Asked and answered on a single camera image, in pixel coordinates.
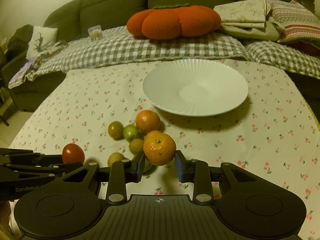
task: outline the small container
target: small container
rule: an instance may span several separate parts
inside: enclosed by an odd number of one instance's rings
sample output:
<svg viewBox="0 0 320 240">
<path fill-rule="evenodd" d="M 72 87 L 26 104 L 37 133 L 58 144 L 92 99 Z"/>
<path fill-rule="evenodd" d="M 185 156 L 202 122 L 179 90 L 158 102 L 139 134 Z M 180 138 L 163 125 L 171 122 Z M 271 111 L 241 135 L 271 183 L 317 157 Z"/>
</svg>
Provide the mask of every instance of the small container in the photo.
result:
<svg viewBox="0 0 320 240">
<path fill-rule="evenodd" d="M 91 41 L 98 41 L 102 39 L 101 25 L 93 26 L 88 29 Z"/>
</svg>

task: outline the cherry print tablecloth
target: cherry print tablecloth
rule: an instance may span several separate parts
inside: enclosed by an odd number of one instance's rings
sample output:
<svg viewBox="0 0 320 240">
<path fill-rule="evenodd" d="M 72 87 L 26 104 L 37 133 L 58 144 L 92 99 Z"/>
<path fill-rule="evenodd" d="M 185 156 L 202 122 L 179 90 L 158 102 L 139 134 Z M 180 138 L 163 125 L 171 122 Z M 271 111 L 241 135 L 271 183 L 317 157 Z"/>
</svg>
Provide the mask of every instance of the cherry print tablecloth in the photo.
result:
<svg viewBox="0 0 320 240">
<path fill-rule="evenodd" d="M 246 78 L 249 95 L 233 111 L 205 118 L 173 115 L 154 109 L 148 102 L 142 81 L 161 62 L 69 71 L 25 123 L 11 147 L 58 154 L 73 142 L 83 148 L 86 159 L 94 158 L 100 166 L 106 166 L 113 152 L 133 158 L 128 142 L 108 136 L 109 123 L 118 120 L 124 125 L 134 124 L 139 111 L 152 109 L 187 159 L 200 159 L 210 166 L 232 162 L 297 194 L 308 213 L 300 237 L 320 237 L 317 121 L 283 70 L 234 60 L 224 63 Z M 102 198 L 107 185 L 101 187 Z M 217 183 L 213 187 L 215 198 L 219 198 Z M 192 190 L 191 183 L 178 181 L 173 163 L 157 167 L 138 184 L 127 185 L 128 195 L 192 195 Z"/>
</svg>

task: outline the orange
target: orange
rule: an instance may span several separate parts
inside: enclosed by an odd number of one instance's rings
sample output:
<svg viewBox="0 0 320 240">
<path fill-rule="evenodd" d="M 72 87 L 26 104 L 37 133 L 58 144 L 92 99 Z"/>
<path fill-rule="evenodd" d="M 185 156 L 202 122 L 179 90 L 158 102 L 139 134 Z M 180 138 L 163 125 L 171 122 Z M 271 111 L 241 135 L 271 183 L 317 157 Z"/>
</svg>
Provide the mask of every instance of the orange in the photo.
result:
<svg viewBox="0 0 320 240">
<path fill-rule="evenodd" d="M 143 144 L 147 161 L 156 166 L 169 164 L 174 158 L 176 149 L 174 140 L 165 133 L 155 134 Z"/>
<path fill-rule="evenodd" d="M 151 110 L 143 110 L 136 117 L 137 128 L 147 134 L 153 130 L 158 130 L 161 121 L 159 116 Z"/>
<path fill-rule="evenodd" d="M 154 130 L 154 131 L 148 132 L 148 134 L 144 137 L 144 141 L 146 141 L 150 137 L 153 137 L 154 135 L 159 134 L 159 133 L 162 133 L 162 132 L 158 131 L 158 130 Z"/>
</svg>

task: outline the white pillow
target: white pillow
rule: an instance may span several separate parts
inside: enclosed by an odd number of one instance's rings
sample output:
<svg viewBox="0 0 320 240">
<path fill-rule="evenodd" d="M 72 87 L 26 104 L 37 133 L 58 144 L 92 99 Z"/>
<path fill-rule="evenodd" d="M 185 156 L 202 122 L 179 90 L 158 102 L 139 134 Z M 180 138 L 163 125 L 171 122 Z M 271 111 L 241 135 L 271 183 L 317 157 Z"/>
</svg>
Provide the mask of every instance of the white pillow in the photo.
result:
<svg viewBox="0 0 320 240">
<path fill-rule="evenodd" d="M 41 51 L 52 46 L 57 39 L 57 34 L 57 28 L 33 26 L 33 34 L 29 42 L 26 59 L 30 60 L 32 57 L 37 57 Z"/>
</svg>

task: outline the orange pumpkin pillow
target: orange pumpkin pillow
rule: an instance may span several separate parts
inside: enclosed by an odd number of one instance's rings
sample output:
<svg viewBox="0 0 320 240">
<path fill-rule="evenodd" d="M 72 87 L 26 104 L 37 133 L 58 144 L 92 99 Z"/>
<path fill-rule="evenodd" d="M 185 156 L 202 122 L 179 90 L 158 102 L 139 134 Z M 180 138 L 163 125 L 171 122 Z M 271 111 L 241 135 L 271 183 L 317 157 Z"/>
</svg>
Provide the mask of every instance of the orange pumpkin pillow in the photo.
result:
<svg viewBox="0 0 320 240">
<path fill-rule="evenodd" d="M 200 5 L 178 8 L 148 9 L 133 15 L 127 30 L 134 36 L 169 40 L 182 37 L 198 37 L 217 30 L 220 15 L 213 9 Z"/>
</svg>

